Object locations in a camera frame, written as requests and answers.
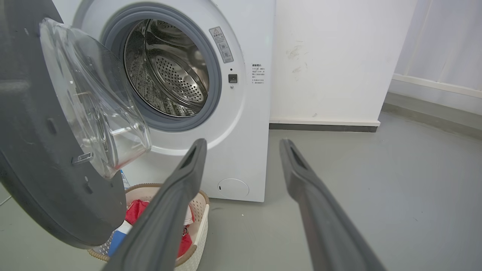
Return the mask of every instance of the laundry basket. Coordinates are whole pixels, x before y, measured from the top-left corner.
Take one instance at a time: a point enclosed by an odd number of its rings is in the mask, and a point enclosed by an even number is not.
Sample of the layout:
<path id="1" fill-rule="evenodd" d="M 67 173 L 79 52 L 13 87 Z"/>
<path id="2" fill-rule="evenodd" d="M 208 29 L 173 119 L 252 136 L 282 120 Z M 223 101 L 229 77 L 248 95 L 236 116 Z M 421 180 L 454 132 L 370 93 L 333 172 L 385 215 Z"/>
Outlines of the laundry basket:
<path id="1" fill-rule="evenodd" d="M 132 186 L 125 191 L 125 197 L 127 206 L 130 206 L 134 200 L 150 201 L 154 195 L 159 191 L 162 184 L 140 184 Z M 194 212 L 195 222 L 189 226 L 189 234 L 193 243 L 184 255 L 176 259 L 175 271 L 194 271 L 198 268 L 201 261 L 204 245 L 206 244 L 206 237 L 208 233 L 208 213 L 209 213 L 209 198 L 203 192 L 199 193 L 189 203 Z M 88 252 L 93 257 L 109 261 L 110 242 L 112 241 L 112 235 L 109 240 L 98 247 L 89 249 Z"/>

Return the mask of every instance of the stainless steel drum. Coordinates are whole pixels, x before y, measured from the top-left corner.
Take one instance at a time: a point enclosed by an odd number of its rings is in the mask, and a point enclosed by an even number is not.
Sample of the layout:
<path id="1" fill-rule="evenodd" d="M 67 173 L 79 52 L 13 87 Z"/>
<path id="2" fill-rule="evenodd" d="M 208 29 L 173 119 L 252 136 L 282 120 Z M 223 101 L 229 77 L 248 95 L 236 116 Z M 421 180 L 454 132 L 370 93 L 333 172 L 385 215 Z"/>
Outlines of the stainless steel drum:
<path id="1" fill-rule="evenodd" d="M 208 96 L 206 62 L 193 41 L 163 21 L 144 20 L 131 31 L 124 65 L 135 92 L 173 117 L 199 113 Z"/>

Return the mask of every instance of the transparent door glass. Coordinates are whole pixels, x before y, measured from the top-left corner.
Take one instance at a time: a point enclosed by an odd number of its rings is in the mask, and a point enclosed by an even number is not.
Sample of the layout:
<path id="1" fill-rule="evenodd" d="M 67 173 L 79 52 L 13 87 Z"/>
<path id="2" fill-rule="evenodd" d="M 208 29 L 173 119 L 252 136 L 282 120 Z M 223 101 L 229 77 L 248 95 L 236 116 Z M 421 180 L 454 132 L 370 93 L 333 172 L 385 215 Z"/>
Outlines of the transparent door glass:
<path id="1" fill-rule="evenodd" d="M 86 33 L 52 19 L 40 24 L 40 41 L 64 115 L 99 174 L 112 178 L 149 151 L 149 129 L 122 62 Z"/>

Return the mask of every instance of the blue item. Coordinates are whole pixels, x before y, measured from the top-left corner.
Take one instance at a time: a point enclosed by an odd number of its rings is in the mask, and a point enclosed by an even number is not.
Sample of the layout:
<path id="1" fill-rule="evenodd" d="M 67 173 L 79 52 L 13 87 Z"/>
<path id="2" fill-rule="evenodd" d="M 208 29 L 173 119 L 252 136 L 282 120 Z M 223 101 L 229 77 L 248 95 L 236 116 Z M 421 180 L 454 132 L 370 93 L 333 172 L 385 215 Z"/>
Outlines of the blue item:
<path id="1" fill-rule="evenodd" d="M 109 253 L 108 253 L 109 257 L 112 257 L 112 255 L 114 255 L 117 248 L 124 240 L 124 237 L 129 233 L 131 229 L 132 229 L 132 225 L 124 220 L 122 225 L 115 230 L 114 235 L 112 235 L 112 241 L 110 242 Z"/>

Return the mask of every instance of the white wall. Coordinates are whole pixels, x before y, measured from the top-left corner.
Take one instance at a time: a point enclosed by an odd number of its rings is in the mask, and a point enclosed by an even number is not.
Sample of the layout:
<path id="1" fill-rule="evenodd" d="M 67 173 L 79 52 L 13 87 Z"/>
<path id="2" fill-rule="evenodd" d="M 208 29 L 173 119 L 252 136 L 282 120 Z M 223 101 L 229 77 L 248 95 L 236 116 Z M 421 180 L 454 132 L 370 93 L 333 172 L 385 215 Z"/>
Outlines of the white wall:
<path id="1" fill-rule="evenodd" d="M 271 123 L 377 126 L 416 0 L 278 0 Z"/>
<path id="2" fill-rule="evenodd" d="M 419 0 L 395 73 L 390 92 L 482 115 L 482 1 Z"/>

